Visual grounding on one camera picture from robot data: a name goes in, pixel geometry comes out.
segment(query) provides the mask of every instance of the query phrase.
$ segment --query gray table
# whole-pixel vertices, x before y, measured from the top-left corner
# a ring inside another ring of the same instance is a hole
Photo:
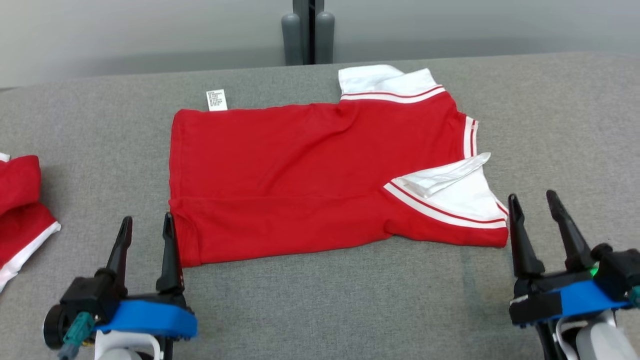
[[[392,61],[429,67],[481,121],[486,176],[516,192],[547,270],[563,268],[544,191],[556,189],[590,244],[638,247],[640,60],[544,54]],[[42,201],[62,223],[0,294],[0,357],[55,359],[47,310],[109,256],[134,217],[127,286],[152,291],[162,258],[169,135],[181,108],[336,102],[344,65],[78,79],[0,94],[0,151],[37,154]],[[391,238],[318,254],[184,272],[200,335],[176,359],[542,359],[536,333],[511,326],[511,252]],[[640,351],[640,311],[620,316]],[[80,359],[89,359],[83,350]]]

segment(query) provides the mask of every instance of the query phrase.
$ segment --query red fabric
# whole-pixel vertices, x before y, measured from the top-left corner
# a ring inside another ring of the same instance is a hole
[[[55,222],[39,197],[37,156],[0,161],[0,268]]]
[[[183,266],[354,247],[401,234],[504,246],[506,228],[426,218],[383,186],[462,160],[465,121],[443,92],[263,110],[180,110],[169,204]]]

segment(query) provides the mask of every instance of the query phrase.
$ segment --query robotic arm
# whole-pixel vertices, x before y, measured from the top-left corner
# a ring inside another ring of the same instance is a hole
[[[164,216],[164,256],[157,293],[128,295],[124,285],[133,220],[125,217],[107,266],[73,280],[47,313],[45,344],[72,360],[81,345],[95,344],[95,360],[172,360],[173,342],[196,336],[198,322],[182,292],[184,281],[173,217]],[[152,347],[152,355],[129,350]]]
[[[566,252],[566,271],[544,274],[524,228],[518,197],[509,196],[513,272],[509,314],[514,325],[533,326],[545,360],[638,360],[616,326],[616,312],[640,307],[640,252],[589,249],[557,194],[547,191]]]

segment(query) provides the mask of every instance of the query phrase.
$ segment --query white care label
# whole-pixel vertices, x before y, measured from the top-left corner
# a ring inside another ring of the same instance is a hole
[[[227,98],[225,98],[225,89],[208,91],[207,102],[209,103],[209,111],[227,110]]]

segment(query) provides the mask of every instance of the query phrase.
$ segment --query gray wall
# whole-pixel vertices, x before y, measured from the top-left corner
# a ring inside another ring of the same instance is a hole
[[[292,0],[2,0],[0,88],[284,64]],[[638,0],[325,0],[335,62],[640,53]]]

